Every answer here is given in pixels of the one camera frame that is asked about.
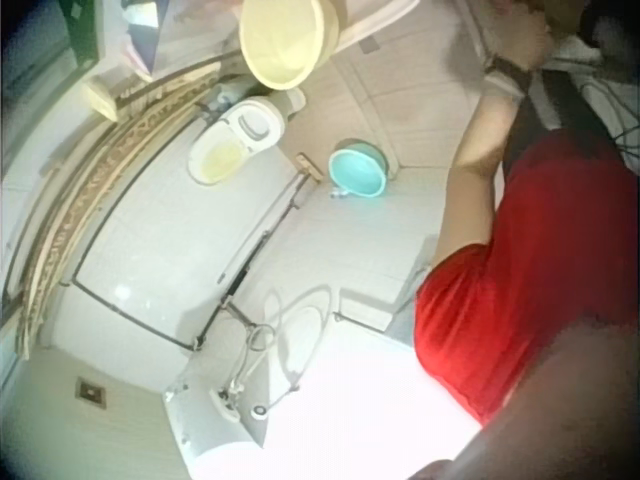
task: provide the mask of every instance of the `cable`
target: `cable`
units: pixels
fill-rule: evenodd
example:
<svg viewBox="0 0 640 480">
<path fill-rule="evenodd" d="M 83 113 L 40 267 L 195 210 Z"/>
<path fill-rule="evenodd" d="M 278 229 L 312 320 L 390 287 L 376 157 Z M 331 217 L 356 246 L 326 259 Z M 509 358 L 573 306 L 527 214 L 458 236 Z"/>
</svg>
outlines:
<svg viewBox="0 0 640 480">
<path fill-rule="evenodd" d="M 625 155 L 630 155 L 630 156 L 632 156 L 632 157 L 637 158 L 638 160 L 640 160 L 640 155 L 639 155 L 639 154 L 637 154 L 637 153 L 635 153 L 635 152 L 630 152 L 629 150 L 625 150 L 624 148 L 621 148 L 621 149 L 620 149 L 620 151 L 621 151 L 622 153 L 624 153 Z"/>
<path fill-rule="evenodd" d="M 627 135 L 629 135 L 631 132 L 637 130 L 640 128 L 640 123 L 638 123 L 635 127 L 631 127 L 631 128 L 627 128 L 625 131 L 623 131 L 620 135 L 617 135 L 615 137 L 613 137 L 614 140 L 618 140 L 621 137 L 625 137 Z"/>
<path fill-rule="evenodd" d="M 616 143 L 616 146 L 618 147 L 618 150 L 620 151 L 620 153 L 622 155 L 627 155 L 628 157 L 633 157 L 633 158 L 635 158 L 637 160 L 640 160 L 640 155 L 633 151 L 633 150 L 640 149 L 640 144 L 629 145 L 627 143 L 627 135 L 629 135 L 631 132 L 633 132 L 633 131 L 637 130 L 638 128 L 640 128 L 640 117 L 635 112 L 633 112 L 620 99 L 620 97 L 618 97 L 618 95 L 613 91 L 613 89 L 611 88 L 610 85 L 608 85 L 606 83 L 603 83 L 601 85 L 599 83 L 594 83 L 594 82 L 595 82 L 595 79 L 591 79 L 590 81 L 587 81 L 586 83 L 584 83 L 580 87 L 580 94 L 584 97 L 585 89 L 587 87 L 591 87 L 595 91 L 599 92 L 606 99 L 606 101 L 609 103 L 609 106 L 612 108 L 613 113 L 616 116 L 616 118 L 618 120 L 618 123 L 620 125 L 621 133 L 619 133 L 618 135 L 613 137 L 613 141 Z M 626 113 L 629 114 L 631 117 L 635 118 L 638 121 L 638 123 L 633 127 L 627 128 L 627 126 L 625 125 L 624 120 L 622 119 L 622 115 L 621 115 L 621 113 L 619 111 L 620 108 L 623 109 L 624 111 L 626 111 Z"/>
</svg>

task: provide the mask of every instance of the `toilet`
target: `toilet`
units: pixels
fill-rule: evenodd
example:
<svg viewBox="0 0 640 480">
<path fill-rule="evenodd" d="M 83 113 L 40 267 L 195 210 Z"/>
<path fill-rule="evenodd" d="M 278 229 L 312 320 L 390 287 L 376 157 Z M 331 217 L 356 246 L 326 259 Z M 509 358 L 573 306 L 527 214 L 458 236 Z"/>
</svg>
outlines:
<svg viewBox="0 0 640 480">
<path fill-rule="evenodd" d="M 305 105 L 298 88 L 241 101 L 194 142 L 189 173 L 202 185 L 226 180 L 253 155 L 276 145 L 289 118 Z"/>
</svg>

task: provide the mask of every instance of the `red shirt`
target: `red shirt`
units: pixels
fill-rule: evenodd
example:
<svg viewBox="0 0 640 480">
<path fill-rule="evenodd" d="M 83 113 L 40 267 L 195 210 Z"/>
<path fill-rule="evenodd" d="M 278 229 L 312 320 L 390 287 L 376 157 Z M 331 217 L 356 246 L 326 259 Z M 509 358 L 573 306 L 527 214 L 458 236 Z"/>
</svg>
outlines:
<svg viewBox="0 0 640 480">
<path fill-rule="evenodd" d="M 566 131 L 514 166 L 489 245 L 457 251 L 418 291 L 424 369 L 485 424 L 525 369 L 571 322 L 638 321 L 638 182 L 602 143 Z"/>
</svg>

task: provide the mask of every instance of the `bathroom floor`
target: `bathroom floor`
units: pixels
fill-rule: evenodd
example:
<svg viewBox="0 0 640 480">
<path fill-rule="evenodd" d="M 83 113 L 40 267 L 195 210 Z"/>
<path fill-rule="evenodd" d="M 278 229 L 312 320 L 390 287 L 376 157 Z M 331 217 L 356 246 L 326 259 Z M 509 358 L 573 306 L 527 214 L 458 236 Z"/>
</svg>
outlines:
<svg viewBox="0 0 640 480">
<path fill-rule="evenodd" d="M 302 85 L 308 107 L 282 141 L 326 171 L 338 142 L 371 142 L 390 165 L 448 167 L 478 98 L 482 68 L 453 0 L 404 18 L 335 55 Z"/>
</svg>

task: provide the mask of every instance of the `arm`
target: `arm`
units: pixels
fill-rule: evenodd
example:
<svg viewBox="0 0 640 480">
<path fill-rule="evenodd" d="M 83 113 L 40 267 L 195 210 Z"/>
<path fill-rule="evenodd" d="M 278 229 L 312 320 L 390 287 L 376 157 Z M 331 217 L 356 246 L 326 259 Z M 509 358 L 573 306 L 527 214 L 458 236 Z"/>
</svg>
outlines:
<svg viewBox="0 0 640 480">
<path fill-rule="evenodd" d="M 528 13 L 520 5 L 513 8 L 505 25 L 509 31 L 502 35 L 505 46 L 500 49 L 500 56 L 526 71 L 541 65 L 551 47 L 544 15 Z M 494 177 L 520 101 L 506 89 L 485 84 L 449 171 L 444 218 L 432 268 L 460 248 L 488 244 L 491 238 Z"/>
<path fill-rule="evenodd" d="M 584 322 L 436 478 L 638 478 L 637 385 L 637 329 Z"/>
</svg>

